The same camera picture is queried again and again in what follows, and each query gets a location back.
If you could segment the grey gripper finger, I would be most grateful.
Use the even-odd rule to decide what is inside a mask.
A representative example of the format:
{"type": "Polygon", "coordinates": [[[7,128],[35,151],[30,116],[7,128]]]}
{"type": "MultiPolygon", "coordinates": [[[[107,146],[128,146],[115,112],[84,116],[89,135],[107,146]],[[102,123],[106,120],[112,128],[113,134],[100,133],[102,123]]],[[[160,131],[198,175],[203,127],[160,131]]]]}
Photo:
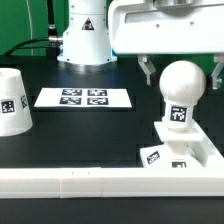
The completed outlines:
{"type": "Polygon", "coordinates": [[[224,54],[215,54],[214,62],[216,63],[216,67],[211,73],[211,86],[214,90],[217,90],[222,85],[220,74],[224,70],[224,54]]]}

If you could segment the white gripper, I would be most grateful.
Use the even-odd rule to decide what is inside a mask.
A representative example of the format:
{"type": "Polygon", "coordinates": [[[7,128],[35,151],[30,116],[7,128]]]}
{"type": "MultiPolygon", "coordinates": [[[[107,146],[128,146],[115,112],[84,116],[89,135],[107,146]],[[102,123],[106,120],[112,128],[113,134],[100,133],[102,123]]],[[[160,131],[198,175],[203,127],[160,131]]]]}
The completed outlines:
{"type": "Polygon", "coordinates": [[[117,54],[140,54],[152,84],[156,68],[145,54],[224,53],[224,0],[113,0],[110,43],[117,54]]]}

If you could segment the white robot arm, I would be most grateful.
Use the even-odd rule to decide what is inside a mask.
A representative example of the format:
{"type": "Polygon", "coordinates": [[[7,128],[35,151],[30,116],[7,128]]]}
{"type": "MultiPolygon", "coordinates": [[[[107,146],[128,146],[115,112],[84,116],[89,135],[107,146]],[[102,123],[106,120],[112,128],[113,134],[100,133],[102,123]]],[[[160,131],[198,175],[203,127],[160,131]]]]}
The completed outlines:
{"type": "Polygon", "coordinates": [[[68,0],[69,25],[60,65],[94,71],[118,54],[136,54],[147,77],[155,54],[212,54],[210,80],[221,86],[224,70],[224,0],[68,0]]]}

